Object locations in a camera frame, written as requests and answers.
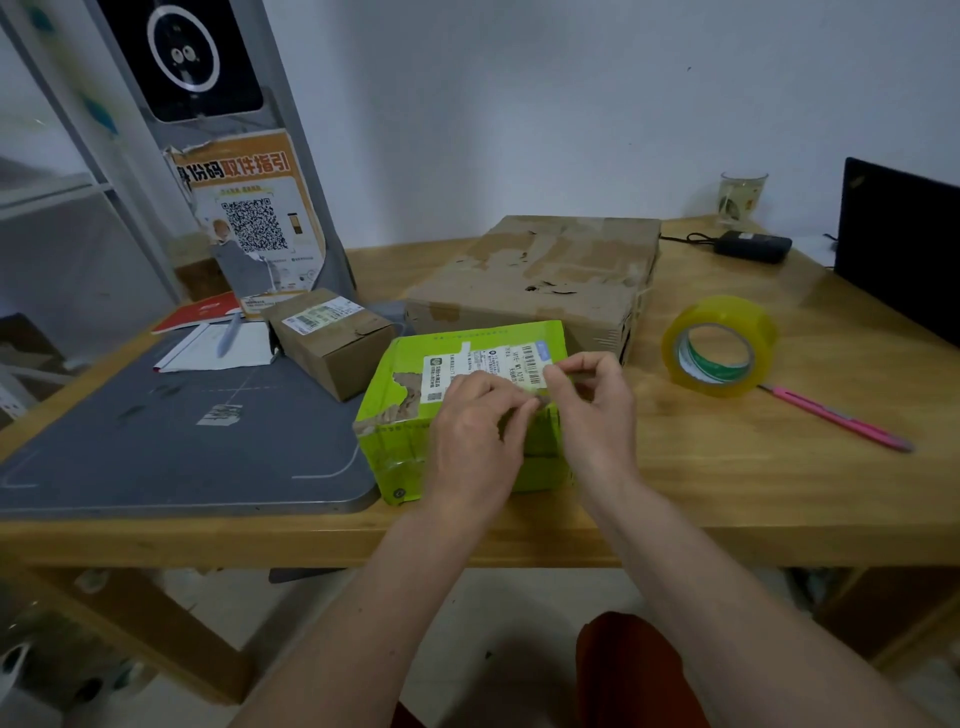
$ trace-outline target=black cable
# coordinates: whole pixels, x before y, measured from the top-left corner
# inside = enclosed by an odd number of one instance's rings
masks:
[[[692,232],[687,237],[661,235],[660,240],[673,240],[676,243],[689,243],[690,245],[713,245],[717,241],[717,238],[704,235],[702,232]]]

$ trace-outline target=gray pen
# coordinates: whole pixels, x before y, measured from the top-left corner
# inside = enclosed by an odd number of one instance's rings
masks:
[[[230,345],[233,343],[233,339],[236,338],[237,329],[240,328],[241,316],[243,316],[243,311],[237,311],[233,314],[233,318],[230,319],[230,323],[227,324],[227,330],[224,331],[224,337],[217,342],[218,359],[222,359],[224,354],[230,351]]]

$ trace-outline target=hand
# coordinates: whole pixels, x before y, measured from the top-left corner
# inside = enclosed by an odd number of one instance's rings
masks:
[[[567,375],[586,374],[576,385]],[[636,405],[623,369],[610,352],[581,352],[543,370],[560,409],[564,455],[588,494],[639,480]],[[578,390],[589,400],[583,400]]]
[[[539,406],[534,395],[501,376],[454,377],[430,424],[424,505],[458,527],[486,530],[514,488],[527,425]],[[501,440],[500,420],[512,409]]]

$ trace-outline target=laptop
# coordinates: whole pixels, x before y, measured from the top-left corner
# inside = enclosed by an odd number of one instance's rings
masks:
[[[960,346],[960,187],[847,158],[834,272]]]

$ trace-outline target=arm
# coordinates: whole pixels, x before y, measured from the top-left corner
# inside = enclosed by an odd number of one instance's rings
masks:
[[[588,379],[575,387],[564,373]],[[643,484],[634,396],[611,354],[577,354],[544,375],[584,507],[726,723],[936,725]]]
[[[430,426],[421,503],[404,509],[232,728],[390,725],[420,640],[510,495],[538,404],[500,377],[453,380]]]

